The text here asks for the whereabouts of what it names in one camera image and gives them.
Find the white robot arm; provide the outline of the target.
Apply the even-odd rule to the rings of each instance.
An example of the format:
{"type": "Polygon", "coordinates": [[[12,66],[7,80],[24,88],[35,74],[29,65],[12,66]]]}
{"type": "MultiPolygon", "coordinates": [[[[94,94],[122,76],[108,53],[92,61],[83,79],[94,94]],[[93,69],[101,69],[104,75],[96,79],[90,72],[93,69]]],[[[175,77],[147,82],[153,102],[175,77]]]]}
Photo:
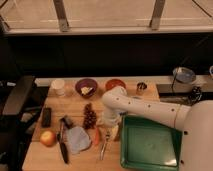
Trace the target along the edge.
{"type": "Polygon", "coordinates": [[[108,125],[116,122],[115,111],[123,110],[182,131],[179,171],[213,171],[213,100],[187,106],[136,99],[117,86],[103,94],[102,103],[108,125]]]}

